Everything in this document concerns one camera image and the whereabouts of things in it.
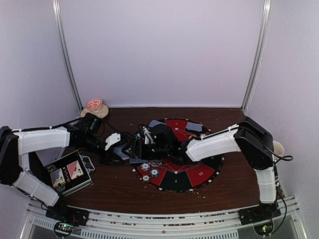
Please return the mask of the green fifty chips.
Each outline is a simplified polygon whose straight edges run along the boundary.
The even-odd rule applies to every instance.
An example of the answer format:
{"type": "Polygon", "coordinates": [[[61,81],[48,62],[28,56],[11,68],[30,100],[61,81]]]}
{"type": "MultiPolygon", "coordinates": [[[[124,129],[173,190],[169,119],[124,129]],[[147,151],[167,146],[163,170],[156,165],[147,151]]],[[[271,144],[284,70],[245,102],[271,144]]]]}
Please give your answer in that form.
{"type": "Polygon", "coordinates": [[[160,174],[160,171],[158,170],[158,169],[156,169],[156,168],[153,168],[151,171],[150,171],[150,176],[151,177],[158,177],[159,176],[159,174],[160,174]]]}

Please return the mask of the brown hundred chip sector two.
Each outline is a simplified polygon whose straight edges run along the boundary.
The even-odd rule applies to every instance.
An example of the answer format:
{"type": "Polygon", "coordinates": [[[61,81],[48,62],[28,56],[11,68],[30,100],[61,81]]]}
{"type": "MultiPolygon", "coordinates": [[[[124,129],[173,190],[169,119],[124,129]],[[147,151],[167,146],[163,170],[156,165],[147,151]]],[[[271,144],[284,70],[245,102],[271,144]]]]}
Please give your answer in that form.
{"type": "Polygon", "coordinates": [[[143,181],[144,183],[149,183],[149,181],[150,181],[150,176],[149,176],[149,175],[144,175],[144,176],[142,177],[142,181],[143,181]]]}

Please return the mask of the dealt card sector five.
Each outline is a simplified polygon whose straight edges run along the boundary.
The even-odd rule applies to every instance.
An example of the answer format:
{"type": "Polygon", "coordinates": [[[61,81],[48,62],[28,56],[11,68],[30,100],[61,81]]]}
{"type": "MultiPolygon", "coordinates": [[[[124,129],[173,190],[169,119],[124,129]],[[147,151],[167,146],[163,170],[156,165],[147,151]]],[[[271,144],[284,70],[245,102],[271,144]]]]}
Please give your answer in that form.
{"type": "Polygon", "coordinates": [[[158,121],[158,120],[152,120],[149,124],[148,124],[148,127],[152,128],[156,125],[159,125],[159,124],[165,124],[165,122],[162,122],[162,121],[158,121]]]}

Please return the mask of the dealt card sector seven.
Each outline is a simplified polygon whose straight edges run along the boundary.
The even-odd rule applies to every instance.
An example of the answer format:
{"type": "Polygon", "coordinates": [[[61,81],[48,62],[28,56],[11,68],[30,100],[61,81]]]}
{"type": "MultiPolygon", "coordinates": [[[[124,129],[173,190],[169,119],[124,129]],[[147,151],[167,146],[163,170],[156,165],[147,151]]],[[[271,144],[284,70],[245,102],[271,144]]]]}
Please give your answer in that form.
{"type": "Polygon", "coordinates": [[[197,131],[201,132],[202,131],[202,124],[200,123],[193,123],[193,122],[187,122],[186,128],[187,131],[197,131]]]}

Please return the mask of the blue playing card deck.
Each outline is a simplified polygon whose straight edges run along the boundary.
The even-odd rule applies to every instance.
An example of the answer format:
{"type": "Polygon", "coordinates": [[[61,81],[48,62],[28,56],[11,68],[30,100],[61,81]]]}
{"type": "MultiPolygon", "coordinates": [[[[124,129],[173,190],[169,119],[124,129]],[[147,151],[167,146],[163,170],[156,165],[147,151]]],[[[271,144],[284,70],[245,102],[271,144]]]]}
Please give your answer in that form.
{"type": "Polygon", "coordinates": [[[114,147],[114,153],[118,155],[122,160],[128,160],[130,157],[122,152],[122,149],[124,148],[124,145],[120,145],[117,147],[114,147]]]}

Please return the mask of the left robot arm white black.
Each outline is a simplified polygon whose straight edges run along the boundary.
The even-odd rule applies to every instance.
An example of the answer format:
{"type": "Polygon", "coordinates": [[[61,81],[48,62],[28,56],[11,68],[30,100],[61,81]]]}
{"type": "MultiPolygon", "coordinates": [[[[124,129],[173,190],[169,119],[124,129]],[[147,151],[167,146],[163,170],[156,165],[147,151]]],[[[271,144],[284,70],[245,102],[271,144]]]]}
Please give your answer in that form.
{"type": "Polygon", "coordinates": [[[68,207],[66,196],[91,184],[80,150],[96,154],[104,164],[122,163],[114,152],[133,135],[115,130],[105,140],[96,134],[104,122],[93,114],[54,126],[0,129],[0,182],[36,199],[47,215],[75,223],[80,213],[68,207]]]}

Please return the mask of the dealt card sector three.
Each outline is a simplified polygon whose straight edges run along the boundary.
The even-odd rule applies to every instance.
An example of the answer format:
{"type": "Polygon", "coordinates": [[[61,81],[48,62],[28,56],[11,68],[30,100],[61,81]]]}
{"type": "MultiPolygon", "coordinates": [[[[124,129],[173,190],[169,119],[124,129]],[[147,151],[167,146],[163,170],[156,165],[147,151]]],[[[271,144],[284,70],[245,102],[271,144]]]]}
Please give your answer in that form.
{"type": "Polygon", "coordinates": [[[144,163],[144,160],[139,159],[139,158],[135,158],[135,159],[130,158],[129,162],[130,162],[131,165],[136,165],[136,164],[144,163]]]}

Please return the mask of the clear acrylic dealer button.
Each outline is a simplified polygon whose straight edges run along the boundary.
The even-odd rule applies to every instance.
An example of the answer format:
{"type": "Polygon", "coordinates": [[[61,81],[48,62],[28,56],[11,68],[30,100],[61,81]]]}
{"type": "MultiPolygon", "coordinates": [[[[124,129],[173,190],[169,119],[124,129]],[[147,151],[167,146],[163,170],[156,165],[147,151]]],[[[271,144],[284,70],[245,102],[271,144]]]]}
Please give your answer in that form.
{"type": "Polygon", "coordinates": [[[152,160],[152,161],[150,161],[150,165],[153,167],[159,167],[162,165],[162,161],[161,160],[152,160]]]}

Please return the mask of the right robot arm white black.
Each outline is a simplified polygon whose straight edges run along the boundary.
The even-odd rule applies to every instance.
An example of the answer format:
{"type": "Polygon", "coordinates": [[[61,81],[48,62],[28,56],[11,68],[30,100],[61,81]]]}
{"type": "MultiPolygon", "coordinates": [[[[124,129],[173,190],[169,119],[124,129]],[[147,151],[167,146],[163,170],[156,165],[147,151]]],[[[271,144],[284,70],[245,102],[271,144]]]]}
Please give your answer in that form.
{"type": "Polygon", "coordinates": [[[140,178],[160,190],[186,192],[215,178],[227,156],[243,157],[257,177],[259,203],[240,210],[242,224],[281,215],[277,200],[279,161],[292,156],[276,152],[273,136],[249,117],[212,133],[188,119],[158,119],[141,124],[122,152],[140,178]]]}

